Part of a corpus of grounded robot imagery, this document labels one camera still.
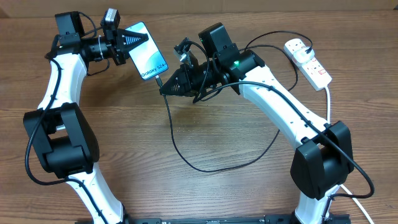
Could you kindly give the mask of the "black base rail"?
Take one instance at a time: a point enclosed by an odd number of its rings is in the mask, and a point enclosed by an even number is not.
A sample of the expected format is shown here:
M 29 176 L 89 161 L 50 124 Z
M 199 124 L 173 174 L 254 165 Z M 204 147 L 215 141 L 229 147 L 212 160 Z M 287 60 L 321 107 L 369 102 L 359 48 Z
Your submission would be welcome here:
M 160 218 L 131 218 L 126 223 L 133 224 L 289 224 L 299 223 L 291 215 L 265 215 L 263 217 L 241 217 L 241 218 L 208 218 L 208 219 L 171 219 L 162 220 Z

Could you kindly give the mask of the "Samsung Galaxy smartphone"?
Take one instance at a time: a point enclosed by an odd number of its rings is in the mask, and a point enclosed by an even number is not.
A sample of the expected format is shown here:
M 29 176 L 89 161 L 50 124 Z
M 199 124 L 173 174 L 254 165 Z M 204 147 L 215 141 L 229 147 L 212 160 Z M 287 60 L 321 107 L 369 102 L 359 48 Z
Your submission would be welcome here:
M 133 26 L 128 27 L 126 30 L 147 34 L 149 38 L 147 41 L 129 52 L 130 57 L 143 80 L 148 80 L 168 70 L 169 66 L 167 65 L 167 62 L 143 22 L 138 22 Z

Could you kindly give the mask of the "white power strip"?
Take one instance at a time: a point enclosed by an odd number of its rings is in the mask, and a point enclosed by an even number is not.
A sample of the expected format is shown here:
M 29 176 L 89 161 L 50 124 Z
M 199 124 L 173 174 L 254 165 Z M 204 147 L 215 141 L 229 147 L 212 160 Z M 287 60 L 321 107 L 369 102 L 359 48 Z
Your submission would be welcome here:
M 328 86 L 328 84 L 332 81 L 332 77 L 315 57 L 309 60 L 307 63 L 299 64 L 296 62 L 293 54 L 297 50 L 306 47 L 307 46 L 301 39 L 292 39 L 285 43 L 284 50 L 293 60 L 298 69 L 303 73 L 304 77 L 310 82 L 312 87 L 314 87 L 316 91 L 319 91 Z

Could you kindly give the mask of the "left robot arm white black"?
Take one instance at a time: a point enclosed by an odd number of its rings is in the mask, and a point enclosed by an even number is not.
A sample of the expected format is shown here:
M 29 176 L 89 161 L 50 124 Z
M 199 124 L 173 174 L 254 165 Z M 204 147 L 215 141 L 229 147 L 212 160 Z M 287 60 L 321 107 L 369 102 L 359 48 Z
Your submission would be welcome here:
M 58 34 L 45 55 L 51 66 L 47 91 L 37 109 L 23 117 L 29 137 L 25 171 L 38 185 L 69 185 L 88 209 L 90 223 L 133 223 L 100 171 L 98 140 L 80 109 L 80 95 L 91 62 L 122 65 L 149 37 L 120 29 L 119 12 L 112 8 L 90 32 L 83 16 L 80 11 L 55 15 Z

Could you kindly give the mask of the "white charger plug adapter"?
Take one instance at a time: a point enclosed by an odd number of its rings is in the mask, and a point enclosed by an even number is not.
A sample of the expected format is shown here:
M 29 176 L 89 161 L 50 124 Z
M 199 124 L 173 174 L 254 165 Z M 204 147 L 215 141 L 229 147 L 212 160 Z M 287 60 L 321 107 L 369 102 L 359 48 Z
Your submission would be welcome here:
M 297 63 L 303 64 L 307 63 L 309 60 L 314 58 L 315 52 L 312 49 L 309 49 L 308 47 L 302 48 L 300 50 L 297 50 L 294 54 L 294 59 L 296 60 Z

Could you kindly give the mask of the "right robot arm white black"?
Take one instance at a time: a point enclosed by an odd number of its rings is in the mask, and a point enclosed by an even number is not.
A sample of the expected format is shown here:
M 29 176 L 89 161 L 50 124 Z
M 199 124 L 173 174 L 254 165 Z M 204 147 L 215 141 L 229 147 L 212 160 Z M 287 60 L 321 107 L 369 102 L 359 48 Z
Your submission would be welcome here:
M 194 102 L 209 100 L 230 87 L 254 103 L 284 134 L 294 149 L 291 177 L 300 190 L 299 202 L 290 214 L 240 218 L 240 223 L 349 223 L 348 215 L 330 212 L 332 201 L 352 171 L 351 133 L 341 121 L 331 124 L 297 100 L 273 76 L 270 68 L 249 43 L 239 49 L 222 23 L 199 33 L 197 47 L 206 60 L 198 63 L 183 39 L 174 52 L 181 66 L 166 83 L 162 96 L 186 96 Z

